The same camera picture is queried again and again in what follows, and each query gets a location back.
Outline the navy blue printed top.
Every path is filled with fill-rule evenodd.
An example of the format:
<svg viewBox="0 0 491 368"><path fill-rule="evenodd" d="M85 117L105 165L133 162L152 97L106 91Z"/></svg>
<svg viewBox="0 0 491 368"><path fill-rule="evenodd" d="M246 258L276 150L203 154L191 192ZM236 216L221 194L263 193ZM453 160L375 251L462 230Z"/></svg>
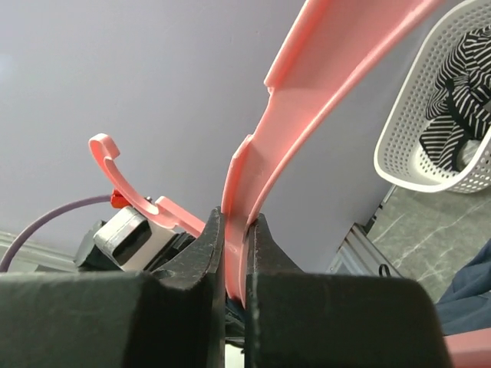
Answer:
<svg viewBox="0 0 491 368"><path fill-rule="evenodd" d="M490 327L489 242L455 273L435 308L446 336Z"/></svg>

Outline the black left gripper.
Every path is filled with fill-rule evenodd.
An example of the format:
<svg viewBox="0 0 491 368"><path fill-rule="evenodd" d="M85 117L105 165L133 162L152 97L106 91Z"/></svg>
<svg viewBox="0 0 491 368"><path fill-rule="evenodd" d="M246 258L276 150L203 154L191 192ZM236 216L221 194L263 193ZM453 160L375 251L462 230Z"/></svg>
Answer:
<svg viewBox="0 0 491 368"><path fill-rule="evenodd" d="M195 240L147 220L100 221L84 236L74 263L80 271L155 271Z"/></svg>

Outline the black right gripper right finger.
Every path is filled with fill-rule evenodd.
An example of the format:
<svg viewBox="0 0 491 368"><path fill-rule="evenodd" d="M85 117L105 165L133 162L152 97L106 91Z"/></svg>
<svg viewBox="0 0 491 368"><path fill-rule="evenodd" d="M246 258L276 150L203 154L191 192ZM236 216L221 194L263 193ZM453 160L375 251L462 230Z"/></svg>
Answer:
<svg viewBox="0 0 491 368"><path fill-rule="evenodd" d="M451 366L433 303L417 282L303 272L264 216L247 241L246 366Z"/></svg>

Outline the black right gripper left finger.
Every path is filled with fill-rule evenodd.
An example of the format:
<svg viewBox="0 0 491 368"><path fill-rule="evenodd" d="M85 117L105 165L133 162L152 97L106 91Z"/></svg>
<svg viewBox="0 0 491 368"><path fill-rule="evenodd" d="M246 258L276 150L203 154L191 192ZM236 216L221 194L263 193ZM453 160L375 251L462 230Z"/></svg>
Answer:
<svg viewBox="0 0 491 368"><path fill-rule="evenodd" d="M3 367L222 367L224 219L153 273L4 274Z"/></svg>

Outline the pink plastic hanger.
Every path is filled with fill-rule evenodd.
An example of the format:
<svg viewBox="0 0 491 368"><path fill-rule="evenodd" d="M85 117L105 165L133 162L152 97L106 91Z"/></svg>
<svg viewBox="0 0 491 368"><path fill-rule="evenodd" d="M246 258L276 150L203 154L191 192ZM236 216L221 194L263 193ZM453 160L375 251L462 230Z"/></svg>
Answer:
<svg viewBox="0 0 491 368"><path fill-rule="evenodd" d="M246 235L277 179L329 113L435 1L306 1L265 77L269 99L222 192L225 286L246 298Z"/></svg>

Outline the black white striped tank top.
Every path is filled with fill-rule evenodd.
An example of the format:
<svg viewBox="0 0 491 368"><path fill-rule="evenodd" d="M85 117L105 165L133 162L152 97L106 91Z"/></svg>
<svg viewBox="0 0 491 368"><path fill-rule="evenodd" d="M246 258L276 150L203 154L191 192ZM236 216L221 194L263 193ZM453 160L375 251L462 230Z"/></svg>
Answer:
<svg viewBox="0 0 491 368"><path fill-rule="evenodd" d="M490 26L467 32L443 59L427 102L419 143L442 170L460 171L458 156L490 128Z"/></svg>

